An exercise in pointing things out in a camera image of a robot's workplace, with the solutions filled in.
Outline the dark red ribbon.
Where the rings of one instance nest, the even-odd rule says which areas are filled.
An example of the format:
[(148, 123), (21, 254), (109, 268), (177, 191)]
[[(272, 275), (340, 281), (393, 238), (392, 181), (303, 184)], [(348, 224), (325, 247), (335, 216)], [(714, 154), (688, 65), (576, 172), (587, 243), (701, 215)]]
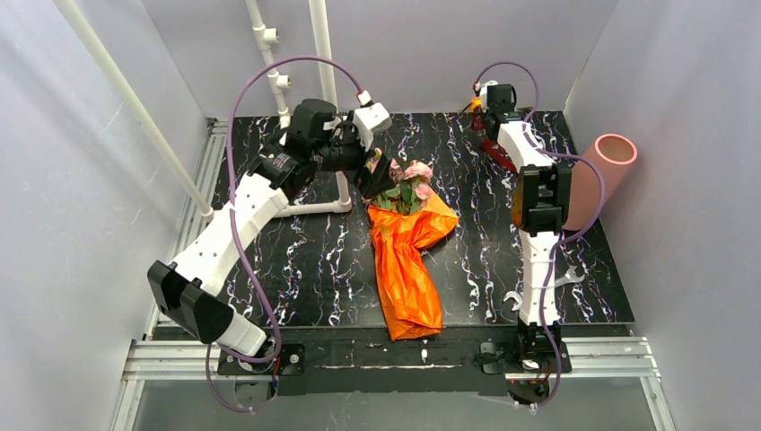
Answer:
[(488, 154), (496, 163), (500, 164), (508, 172), (517, 173), (517, 168), (507, 155), (507, 153), (488, 135), (485, 133), (485, 125), (479, 114), (474, 113), (470, 123), (472, 130), (483, 133), (482, 149)]

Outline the pink flower bunch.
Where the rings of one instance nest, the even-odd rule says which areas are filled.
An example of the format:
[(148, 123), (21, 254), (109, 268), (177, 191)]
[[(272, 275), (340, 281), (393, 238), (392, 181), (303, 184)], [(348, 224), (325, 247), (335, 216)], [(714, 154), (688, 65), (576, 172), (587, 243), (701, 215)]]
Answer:
[(395, 186), (371, 199), (370, 206), (408, 216), (422, 210), (431, 200), (433, 169), (429, 164), (413, 160), (403, 167), (392, 159), (389, 175)]

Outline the orange wrapping paper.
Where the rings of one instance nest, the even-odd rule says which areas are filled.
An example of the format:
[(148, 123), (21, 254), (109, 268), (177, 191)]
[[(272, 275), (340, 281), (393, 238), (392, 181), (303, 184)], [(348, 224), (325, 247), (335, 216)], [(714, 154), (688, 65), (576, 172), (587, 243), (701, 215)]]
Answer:
[(421, 251), (452, 233), (459, 216), (435, 193), (413, 214), (369, 207), (368, 216), (380, 306), (390, 339), (441, 333), (441, 300)]

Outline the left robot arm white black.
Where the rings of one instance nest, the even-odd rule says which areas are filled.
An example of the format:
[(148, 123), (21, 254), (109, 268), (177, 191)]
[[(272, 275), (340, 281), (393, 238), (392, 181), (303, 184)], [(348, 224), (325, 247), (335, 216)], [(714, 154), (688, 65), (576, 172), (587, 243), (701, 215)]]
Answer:
[(390, 127), (390, 114), (367, 92), (359, 99), (360, 107), (345, 116), (327, 101), (303, 100), (289, 126), (275, 131), (243, 175), (231, 179), (228, 202), (201, 234), (171, 262), (152, 264), (147, 279), (163, 315), (200, 342), (225, 347), (246, 362), (279, 354), (278, 329), (267, 333), (218, 296), (238, 263), (251, 268), (246, 248), (316, 173), (342, 172), (368, 199), (394, 187), (390, 160), (373, 145)]

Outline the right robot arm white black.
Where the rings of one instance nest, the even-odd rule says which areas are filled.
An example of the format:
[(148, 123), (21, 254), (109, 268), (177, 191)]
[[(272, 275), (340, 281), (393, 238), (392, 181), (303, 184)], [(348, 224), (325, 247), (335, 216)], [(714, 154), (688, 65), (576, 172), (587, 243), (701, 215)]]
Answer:
[(519, 315), (523, 346), (557, 347), (555, 250), (568, 216), (571, 170), (551, 159), (530, 123), (520, 118), (511, 85), (476, 83), (474, 92), (487, 138), (506, 153), (517, 173), (511, 215), (520, 239), (523, 281), (522, 291), (510, 292), (506, 299)]

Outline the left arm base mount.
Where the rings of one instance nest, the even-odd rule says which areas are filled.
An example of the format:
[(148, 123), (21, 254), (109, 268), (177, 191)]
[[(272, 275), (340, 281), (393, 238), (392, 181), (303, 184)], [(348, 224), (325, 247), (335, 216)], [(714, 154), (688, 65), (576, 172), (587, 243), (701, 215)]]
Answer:
[(242, 379), (244, 383), (263, 383), (267, 389), (266, 400), (270, 400), (277, 394), (281, 377), (303, 374), (305, 358), (306, 349), (302, 344), (284, 344), (278, 358), (266, 363), (251, 363), (221, 352), (216, 373)]

